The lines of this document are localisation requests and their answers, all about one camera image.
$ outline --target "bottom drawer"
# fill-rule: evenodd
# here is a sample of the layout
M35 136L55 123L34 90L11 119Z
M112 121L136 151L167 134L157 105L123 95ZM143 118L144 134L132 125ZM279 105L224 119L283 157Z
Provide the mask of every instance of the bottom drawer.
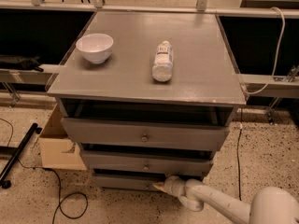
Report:
M184 176L182 178L202 179L198 176ZM93 179L95 183L102 188L158 191L153 187L153 184L156 182L164 182L166 177L160 174L95 169Z

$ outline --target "drawer knob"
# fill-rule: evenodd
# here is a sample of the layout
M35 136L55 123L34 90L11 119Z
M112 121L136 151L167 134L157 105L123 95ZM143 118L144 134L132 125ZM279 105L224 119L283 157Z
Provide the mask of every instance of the drawer knob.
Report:
M148 171L149 169L150 169L149 166L147 164L145 164L144 167L143 167L143 170Z
M146 133L143 133L143 136L141 137L141 141L142 142L148 142L149 141L148 135Z

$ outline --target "white cable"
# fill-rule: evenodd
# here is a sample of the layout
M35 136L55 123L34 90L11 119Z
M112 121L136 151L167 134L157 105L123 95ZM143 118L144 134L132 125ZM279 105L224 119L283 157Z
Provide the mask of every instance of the white cable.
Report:
M285 22L285 18L284 18L284 15L283 13L281 12L281 10L278 8L278 7L271 7L271 9L275 10L277 13L280 14L281 16L281 19L282 19L282 28L281 28L281 32L280 32L280 37L279 37L279 40L278 40L278 45L277 45L277 52L276 52L276 55L275 55L275 60L274 60L274 66L273 66L273 71L272 71L272 74L271 74L271 78L273 79L274 77L274 74L277 70L277 64L278 64L278 54L279 54L279 49L280 49L280 42L281 42L281 39L282 39L282 36L284 34L284 28L286 26L286 22ZM264 84L264 86L262 88L260 88L258 91L254 91L254 92L248 92L248 91L244 91L244 93L246 94L257 94L261 91L263 91L269 84L270 84L270 81L271 79L266 83Z

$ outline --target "gray tabletop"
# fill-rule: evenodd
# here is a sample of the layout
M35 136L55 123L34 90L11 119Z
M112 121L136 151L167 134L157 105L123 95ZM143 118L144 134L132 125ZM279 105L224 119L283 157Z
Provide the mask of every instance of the gray tabletop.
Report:
M173 104L243 105L244 94L214 15L99 11L85 34L113 37L113 53L102 64L75 49L48 94L97 100ZM151 75L156 47L174 50L170 81Z

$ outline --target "black cable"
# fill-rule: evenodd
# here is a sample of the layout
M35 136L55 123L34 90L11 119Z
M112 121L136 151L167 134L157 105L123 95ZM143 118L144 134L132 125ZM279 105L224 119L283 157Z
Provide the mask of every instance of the black cable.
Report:
M58 178L58 185L59 185L59 190L58 190L58 205L57 205L57 207L56 207L56 209L55 209L55 212L54 212L54 216L53 216L52 224L55 223L55 218L56 218L56 214L57 214L58 209L60 209L60 211L62 212L62 214L63 214L65 217L69 218L69 219L79 219L80 217L82 217L82 216L86 213L86 210L87 210L87 208L88 208L88 198L87 198L87 195L86 195L86 194L84 194L84 193L82 193L82 192L79 192L79 191L76 191L76 192L72 192L72 193L66 195L66 196L61 200L62 182L61 182L60 177L58 176L58 174L57 174L54 170L52 170L52 169L48 169L48 168L43 168L43 167L27 167L27 166L23 165L23 164L20 162L20 160L18 160L18 162L20 163L20 165L21 165L23 168L26 168L26 169L34 169L34 170L35 170L36 168L40 168L40 169L43 169L43 170L45 170L45 171L52 171L52 172L54 172L55 175L57 176L57 178ZM71 217L71 216L69 216L68 214L66 214L66 213L64 212L64 210L63 210L63 208L62 208L62 204L63 204L63 202L64 202L67 198L69 198L69 197L71 197L71 196L74 196L74 195L81 195L81 196L83 196L84 199L85 199L86 205L85 205L85 208L84 208L83 212L82 212L80 215L75 216L75 217Z
M240 123L240 133L237 138L237 145L236 145L236 158L237 158L237 171L238 171L238 186L239 186L239 199L242 201L242 192L241 192L241 167L240 167L240 158L239 158L239 146L240 146L240 139L243 130L243 109L241 108L241 123Z
M8 143L7 143L7 146L9 146L9 143L10 143L10 141L11 141L11 138L12 138L12 135L13 135L13 126L12 126L12 124L11 124L10 122L8 122L8 121L7 121L7 120L5 120L5 119L1 119L1 118L0 118L0 120L2 120L3 122L5 122L5 123L9 124L9 125L10 125L10 127L11 127L11 135L10 135L10 138L9 138L9 140L8 140Z

